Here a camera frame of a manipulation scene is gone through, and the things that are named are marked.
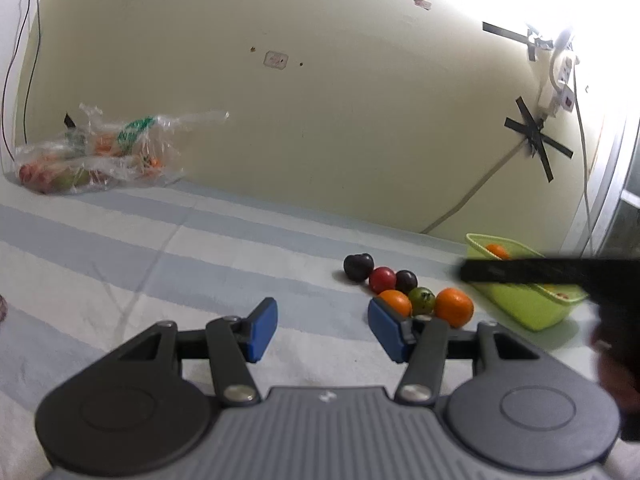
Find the green plastic basket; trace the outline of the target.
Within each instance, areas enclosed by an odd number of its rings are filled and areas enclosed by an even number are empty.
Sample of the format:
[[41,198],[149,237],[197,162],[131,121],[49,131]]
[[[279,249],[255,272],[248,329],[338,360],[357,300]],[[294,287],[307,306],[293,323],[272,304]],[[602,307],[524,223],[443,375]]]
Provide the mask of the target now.
[[[466,256],[469,259],[499,259],[488,246],[502,248],[501,255],[511,258],[541,258],[536,250],[518,242],[495,235],[468,233],[465,235]],[[514,318],[518,324],[540,332],[567,318],[573,310],[588,298],[575,285],[519,285],[472,283],[493,304]]]

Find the orange mandarin in basket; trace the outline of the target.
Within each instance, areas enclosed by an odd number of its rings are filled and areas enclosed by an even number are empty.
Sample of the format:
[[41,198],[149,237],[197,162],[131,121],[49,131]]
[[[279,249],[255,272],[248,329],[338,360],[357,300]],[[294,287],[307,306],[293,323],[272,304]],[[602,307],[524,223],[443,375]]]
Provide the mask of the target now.
[[491,243],[486,245],[485,249],[501,260],[509,260],[511,258],[510,252],[500,244]]

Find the wall sticker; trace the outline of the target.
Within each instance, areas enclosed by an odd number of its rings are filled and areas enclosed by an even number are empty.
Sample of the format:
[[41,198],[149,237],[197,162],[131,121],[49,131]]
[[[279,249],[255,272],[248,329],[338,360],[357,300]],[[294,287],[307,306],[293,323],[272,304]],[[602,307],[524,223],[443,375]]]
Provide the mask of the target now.
[[284,70],[288,65],[288,55],[277,51],[267,51],[264,65],[275,70]]

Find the black tape strip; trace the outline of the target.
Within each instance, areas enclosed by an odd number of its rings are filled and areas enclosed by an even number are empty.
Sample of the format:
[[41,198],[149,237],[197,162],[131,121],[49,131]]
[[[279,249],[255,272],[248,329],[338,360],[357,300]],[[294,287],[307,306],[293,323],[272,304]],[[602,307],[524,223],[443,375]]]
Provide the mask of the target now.
[[514,32],[513,30],[490,24],[488,22],[482,23],[482,29],[484,32],[489,32],[495,36],[515,41],[518,44],[524,44],[527,48],[527,57],[529,62],[537,61],[537,51],[542,46],[542,40],[535,29],[529,27],[525,34],[521,34],[520,32]]

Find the green tomato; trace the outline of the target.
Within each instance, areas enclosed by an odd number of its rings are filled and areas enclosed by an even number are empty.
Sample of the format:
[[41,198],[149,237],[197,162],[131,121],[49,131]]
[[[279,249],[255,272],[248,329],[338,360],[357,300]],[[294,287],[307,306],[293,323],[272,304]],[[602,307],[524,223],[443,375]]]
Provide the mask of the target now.
[[408,293],[411,302],[412,316],[432,315],[435,307],[435,295],[427,287],[416,287]]

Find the red tomato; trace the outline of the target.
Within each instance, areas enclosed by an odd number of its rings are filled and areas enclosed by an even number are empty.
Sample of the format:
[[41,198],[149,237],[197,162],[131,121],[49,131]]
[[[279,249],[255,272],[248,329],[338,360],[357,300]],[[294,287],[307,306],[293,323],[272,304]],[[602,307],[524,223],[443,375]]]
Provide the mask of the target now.
[[368,277],[370,291],[375,295],[382,294],[386,290],[396,287],[396,273],[388,266],[378,266]]

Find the frosted glass sliding door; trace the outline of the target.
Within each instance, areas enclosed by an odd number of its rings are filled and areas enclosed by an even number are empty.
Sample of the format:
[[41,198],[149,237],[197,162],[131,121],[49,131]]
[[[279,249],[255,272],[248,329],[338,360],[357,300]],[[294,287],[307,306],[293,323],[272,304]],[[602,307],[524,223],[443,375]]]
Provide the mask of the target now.
[[639,251],[639,121],[602,134],[564,247],[574,255],[622,256]]

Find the large orange mandarin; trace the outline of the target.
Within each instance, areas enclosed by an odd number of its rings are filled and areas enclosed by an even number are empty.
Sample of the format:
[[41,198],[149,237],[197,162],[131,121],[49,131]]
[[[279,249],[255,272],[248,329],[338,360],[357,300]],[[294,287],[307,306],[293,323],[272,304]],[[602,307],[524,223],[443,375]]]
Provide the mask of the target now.
[[474,302],[459,289],[445,288],[435,298],[434,315],[452,328],[462,328],[474,315]]

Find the black tape cross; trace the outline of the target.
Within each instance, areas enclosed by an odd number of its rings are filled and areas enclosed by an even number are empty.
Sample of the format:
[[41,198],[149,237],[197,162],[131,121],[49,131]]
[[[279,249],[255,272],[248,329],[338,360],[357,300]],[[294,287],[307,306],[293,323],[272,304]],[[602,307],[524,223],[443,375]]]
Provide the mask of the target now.
[[567,146],[550,138],[550,136],[547,136],[542,132],[542,129],[544,128],[544,120],[534,118],[534,115],[529,110],[521,96],[518,96],[515,99],[515,104],[518,107],[522,120],[517,122],[511,117],[507,117],[504,120],[504,126],[524,136],[532,154],[539,156],[547,181],[552,182],[554,180],[554,174],[547,153],[547,148],[553,148],[568,159],[573,158],[574,152]]

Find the clear plastic fruit bag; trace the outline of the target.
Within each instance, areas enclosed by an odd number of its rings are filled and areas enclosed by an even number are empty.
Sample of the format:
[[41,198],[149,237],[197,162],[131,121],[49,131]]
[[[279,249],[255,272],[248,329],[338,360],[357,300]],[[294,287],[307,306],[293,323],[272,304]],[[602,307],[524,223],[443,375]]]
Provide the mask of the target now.
[[183,176],[179,146],[184,138],[229,119],[225,110],[206,110],[109,122],[95,106],[80,109],[87,117],[83,125],[66,117],[65,130],[55,138],[17,149],[16,183],[42,195],[166,185]]

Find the white power strip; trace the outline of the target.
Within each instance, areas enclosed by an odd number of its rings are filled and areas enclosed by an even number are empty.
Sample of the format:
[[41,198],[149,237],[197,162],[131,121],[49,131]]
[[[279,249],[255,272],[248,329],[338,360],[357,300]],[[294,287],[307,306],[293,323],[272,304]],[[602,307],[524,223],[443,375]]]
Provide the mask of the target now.
[[555,117],[559,110],[574,110],[576,98],[572,81],[577,63],[572,34],[564,30],[553,43],[548,80],[544,83],[538,99],[538,108],[543,118]]

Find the small dark plum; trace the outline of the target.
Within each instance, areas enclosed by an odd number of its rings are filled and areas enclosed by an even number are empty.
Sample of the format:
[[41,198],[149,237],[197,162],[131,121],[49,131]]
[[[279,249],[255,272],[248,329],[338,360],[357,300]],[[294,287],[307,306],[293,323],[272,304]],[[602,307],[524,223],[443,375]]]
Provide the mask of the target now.
[[400,270],[396,272],[395,276],[395,289],[405,295],[409,295],[410,292],[413,291],[413,289],[419,286],[418,278],[412,271]]

